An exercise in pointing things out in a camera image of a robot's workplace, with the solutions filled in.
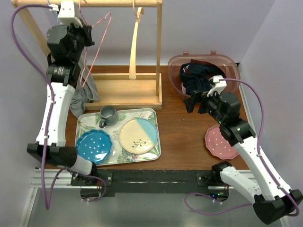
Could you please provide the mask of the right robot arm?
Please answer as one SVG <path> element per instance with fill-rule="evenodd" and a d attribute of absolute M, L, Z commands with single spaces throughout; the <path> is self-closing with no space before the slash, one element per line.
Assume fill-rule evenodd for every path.
<path fill-rule="evenodd" d="M 257 148 L 258 138 L 249 123 L 240 117 L 241 104 L 231 92 L 194 91 L 184 100 L 191 113 L 197 103 L 198 113 L 208 113 L 218 123 L 222 137 L 243 158 L 255 181 L 242 176 L 230 163 L 224 161 L 212 166 L 211 181 L 217 186 L 224 183 L 235 188 L 252 204 L 257 217 L 264 224 L 271 224 L 289 216 L 303 200 L 298 189 L 292 189 L 275 170 L 262 149 Z"/>

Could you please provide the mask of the navy maroon tank top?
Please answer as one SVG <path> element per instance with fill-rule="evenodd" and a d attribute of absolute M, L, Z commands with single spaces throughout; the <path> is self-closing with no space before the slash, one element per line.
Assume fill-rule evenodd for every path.
<path fill-rule="evenodd" d="M 181 90 L 183 94 L 189 96 L 195 90 L 209 91 L 212 88 L 209 79 L 217 75 L 226 78 L 225 73 L 216 65 L 207 61 L 191 59 L 189 63 L 180 66 Z"/>

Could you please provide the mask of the pink plastic hanger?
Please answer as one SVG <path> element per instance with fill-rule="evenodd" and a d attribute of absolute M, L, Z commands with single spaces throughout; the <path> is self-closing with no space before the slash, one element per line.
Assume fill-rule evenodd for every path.
<path fill-rule="evenodd" d="M 91 66 L 90 66 L 90 68 L 89 68 L 89 71 L 88 71 L 86 77 L 84 77 L 84 71 L 85 71 L 85 68 L 87 67 L 87 54 L 88 54 L 88 48 L 86 47 L 86 49 L 85 49 L 84 60 L 83 60 L 83 70 L 82 70 L 82 73 L 81 73 L 81 75 L 80 75 L 80 86 L 81 86 L 81 87 L 84 87 L 84 86 L 86 85 L 87 80 L 88 80 L 88 78 L 89 78 L 89 75 L 91 74 L 91 71 L 92 71 L 93 66 L 94 66 L 94 64 L 95 64 L 95 61 L 96 61 L 96 59 L 97 59 L 98 56 L 99 56 L 101 46 L 102 46 L 102 44 L 103 44 L 103 42 L 104 42 L 105 36 L 106 36 L 106 34 L 107 34 L 108 27 L 109 27 L 109 25 L 110 25 L 110 23 L 111 23 L 111 20 L 112 20 L 112 14 L 111 14 L 110 12 L 108 12 L 103 18 L 101 18 L 101 19 L 100 19 L 99 21 L 97 21 L 94 25 L 92 25 L 92 28 L 94 28 L 94 27 L 97 26 L 99 23 L 101 23 L 102 21 L 105 21 L 105 20 L 107 20 L 107 19 L 108 19 L 107 26 L 106 26 L 106 28 L 105 28 L 105 31 L 104 31 L 103 36 L 102 36 L 102 39 L 101 39 L 101 41 L 100 41 L 98 50 L 97 50 L 97 52 L 96 52 L 96 55 L 95 55 L 95 57 L 94 57 L 94 60 L 93 60 Z"/>

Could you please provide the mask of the cream plastic hanger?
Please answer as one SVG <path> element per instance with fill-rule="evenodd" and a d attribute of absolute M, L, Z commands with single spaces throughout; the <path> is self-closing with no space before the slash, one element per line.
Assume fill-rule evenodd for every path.
<path fill-rule="evenodd" d="M 141 16 L 144 13 L 144 9 L 143 7 L 139 7 L 138 9 L 135 9 L 134 0 L 132 0 L 132 7 L 135 15 L 135 24 L 134 24 L 131 52 L 130 52 L 129 79 L 136 80 L 136 51 L 137 51 L 138 28 L 139 28 L 139 23 L 141 21 Z"/>

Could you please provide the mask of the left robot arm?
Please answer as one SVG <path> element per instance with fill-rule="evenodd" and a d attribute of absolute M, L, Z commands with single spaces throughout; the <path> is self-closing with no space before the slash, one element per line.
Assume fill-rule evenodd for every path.
<path fill-rule="evenodd" d="M 65 131 L 70 103 L 78 84 L 79 60 L 85 47 L 94 45 L 92 27 L 57 25 L 47 31 L 48 68 L 47 101 L 41 130 L 35 143 L 29 143 L 27 152 L 46 164 L 66 168 L 86 185 L 96 184 L 96 164 L 78 154 L 76 147 L 66 145 Z"/>

